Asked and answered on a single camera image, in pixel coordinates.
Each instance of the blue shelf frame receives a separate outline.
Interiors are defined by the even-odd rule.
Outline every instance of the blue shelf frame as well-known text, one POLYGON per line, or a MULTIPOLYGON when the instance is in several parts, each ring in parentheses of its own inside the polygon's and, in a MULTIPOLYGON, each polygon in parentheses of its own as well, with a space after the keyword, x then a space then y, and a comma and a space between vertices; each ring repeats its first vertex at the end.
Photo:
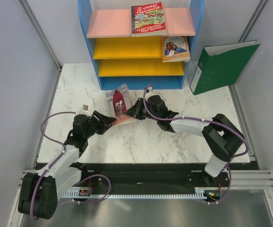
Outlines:
MULTIPOLYGON (((200 27, 204 15, 205 0, 191 0, 190 12, 193 20, 193 25, 196 30, 195 36, 188 37, 188 44, 190 49, 190 56, 192 57, 197 36, 200 31, 200 27)), ((87 31, 89 28, 91 13, 93 9, 91 7, 90 0, 78 0, 78 13, 82 32, 86 41, 86 45, 89 51, 91 61, 94 66, 94 71, 97 76, 101 90, 113 90, 126 83, 131 90, 144 89, 148 84, 152 84, 154 89, 182 89, 186 80, 187 71, 189 68, 188 63, 184 63, 185 74, 183 76, 140 76, 140 77, 99 77, 100 60, 94 59, 94 47, 96 39, 87 38, 87 31)))

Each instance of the black base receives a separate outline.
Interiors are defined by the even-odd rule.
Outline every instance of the black base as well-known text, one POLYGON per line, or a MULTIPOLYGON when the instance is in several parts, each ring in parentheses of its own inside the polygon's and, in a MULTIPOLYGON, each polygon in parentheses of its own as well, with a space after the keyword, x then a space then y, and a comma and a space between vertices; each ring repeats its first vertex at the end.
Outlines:
MULTIPOLYGON (((37 163, 40 169, 46 164, 37 163)), ((85 164, 82 178, 93 174, 103 174, 111 181, 110 194, 190 194, 195 187, 215 187, 218 182, 228 186, 228 174, 221 173, 212 178, 205 174, 205 163, 197 164, 85 164)), ((258 169, 257 162, 230 164, 231 170, 258 169)), ((92 179, 92 194, 105 194, 108 190, 106 180, 92 179)))

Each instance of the white marble table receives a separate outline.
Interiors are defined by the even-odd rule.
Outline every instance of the white marble table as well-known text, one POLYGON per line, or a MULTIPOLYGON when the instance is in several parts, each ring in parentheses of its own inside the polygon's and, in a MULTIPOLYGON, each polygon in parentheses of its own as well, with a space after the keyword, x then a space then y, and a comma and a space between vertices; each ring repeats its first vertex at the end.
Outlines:
MULTIPOLYGON (((238 128, 239 122, 229 89, 223 87, 194 96, 189 87, 183 90, 156 90, 170 110, 188 116, 213 117, 225 114, 238 128)), ((131 91, 133 103, 143 91, 131 91)), ((101 91, 92 64, 64 64, 51 114, 76 111, 83 105, 89 111, 97 110, 109 115, 105 91, 101 91)), ((72 129, 74 114, 51 118, 46 134, 65 141, 72 129)), ((204 138, 186 133, 162 131, 153 120, 138 121, 111 127, 104 135, 94 135, 89 146, 78 160, 83 163, 206 163, 211 150, 204 138)), ((49 162, 61 145, 43 139, 38 163, 49 162)), ((245 150, 244 145, 238 153, 245 150)), ((235 158, 233 162, 248 163, 249 156, 235 158)))

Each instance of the gray wall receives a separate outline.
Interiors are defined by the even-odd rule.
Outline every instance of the gray wall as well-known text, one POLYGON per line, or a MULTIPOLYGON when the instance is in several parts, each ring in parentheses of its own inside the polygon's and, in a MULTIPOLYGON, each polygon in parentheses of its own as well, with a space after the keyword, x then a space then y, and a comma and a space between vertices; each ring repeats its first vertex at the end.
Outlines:
POLYGON ((273 175, 273 1, 267 3, 248 40, 261 43, 236 87, 263 169, 273 175))
POLYGON ((0 227, 31 167, 57 75, 17 0, 0 0, 0 227))
MULTIPOLYGON (((77 0, 27 0, 61 64, 91 62, 78 18, 77 0)), ((91 0, 94 9, 128 9, 155 0, 91 0)), ((164 7, 187 7, 190 0, 162 0, 164 7)), ((205 16, 195 49, 237 42, 259 0, 205 0, 205 16)))

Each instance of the book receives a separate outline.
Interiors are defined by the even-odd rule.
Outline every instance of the book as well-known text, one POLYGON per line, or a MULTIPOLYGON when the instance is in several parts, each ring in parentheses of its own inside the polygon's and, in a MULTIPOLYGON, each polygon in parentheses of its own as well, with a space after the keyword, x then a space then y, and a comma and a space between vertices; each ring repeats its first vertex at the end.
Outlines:
POLYGON ((163 36, 162 60, 163 62, 190 60, 189 45, 186 36, 163 36))
POLYGON ((131 7, 132 36, 165 35, 162 3, 131 7))
POLYGON ((260 44, 256 40, 205 46, 193 75, 194 95, 233 85, 260 44))
POLYGON ((132 107, 132 100, 126 84, 122 84, 117 89, 106 93, 106 99, 110 117, 117 119, 112 125, 137 121, 135 118, 124 114, 126 110, 132 107))

